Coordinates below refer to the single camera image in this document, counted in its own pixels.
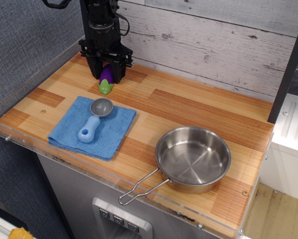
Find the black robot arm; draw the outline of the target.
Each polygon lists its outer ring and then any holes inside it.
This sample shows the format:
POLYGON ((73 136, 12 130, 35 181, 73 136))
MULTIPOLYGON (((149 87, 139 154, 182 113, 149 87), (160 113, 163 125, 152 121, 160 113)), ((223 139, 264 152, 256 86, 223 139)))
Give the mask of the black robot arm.
POLYGON ((121 38, 129 33, 120 31, 119 20, 127 19, 118 14, 116 0, 81 0, 80 1, 85 39, 79 41, 81 55, 95 78, 99 78, 103 63, 112 65, 114 83, 119 83, 125 76, 126 67, 133 66, 133 51, 121 43, 121 38))

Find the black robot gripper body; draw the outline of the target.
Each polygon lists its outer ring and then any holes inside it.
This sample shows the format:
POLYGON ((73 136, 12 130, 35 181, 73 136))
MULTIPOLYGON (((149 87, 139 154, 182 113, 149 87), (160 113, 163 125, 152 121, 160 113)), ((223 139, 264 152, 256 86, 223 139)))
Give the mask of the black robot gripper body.
POLYGON ((118 61, 128 67, 133 66, 133 51, 121 43, 121 37, 126 36, 120 31, 119 21, 112 21, 104 25, 89 21, 87 24, 88 36, 80 40, 81 54, 102 61, 118 61))

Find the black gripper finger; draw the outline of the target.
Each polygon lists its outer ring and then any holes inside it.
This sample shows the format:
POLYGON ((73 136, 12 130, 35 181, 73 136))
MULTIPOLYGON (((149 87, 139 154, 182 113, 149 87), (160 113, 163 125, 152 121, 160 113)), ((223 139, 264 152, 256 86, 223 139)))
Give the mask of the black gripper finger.
POLYGON ((126 64, 120 61, 113 61, 111 65, 114 82, 118 84, 120 83, 121 79, 125 76, 126 64))
POLYGON ((92 75, 96 78, 99 79, 100 75, 103 70, 103 61, 99 60, 96 57, 93 57, 89 54, 86 55, 87 63, 89 65, 89 68, 91 70, 92 75))

